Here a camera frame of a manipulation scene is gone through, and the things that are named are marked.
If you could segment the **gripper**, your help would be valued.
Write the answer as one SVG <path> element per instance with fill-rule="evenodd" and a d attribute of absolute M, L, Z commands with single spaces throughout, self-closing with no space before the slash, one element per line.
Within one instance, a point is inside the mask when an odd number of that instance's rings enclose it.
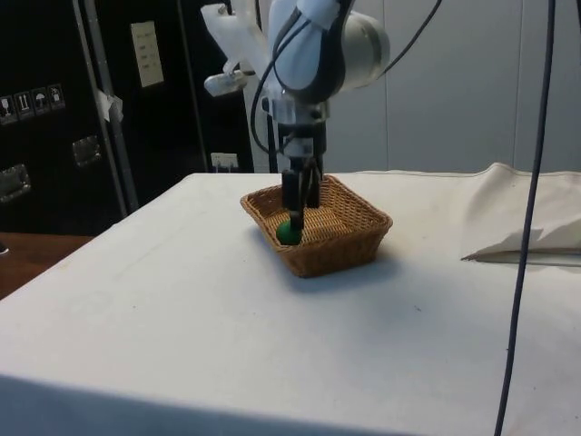
<path fill-rule="evenodd" d="M 281 225 L 281 242 L 298 245 L 304 226 L 303 207 L 320 207 L 326 124 L 278 124 L 278 139 L 278 152 L 291 159 L 290 168 L 282 173 L 282 204 L 289 218 Z M 299 159 L 309 159 L 303 170 Z"/>

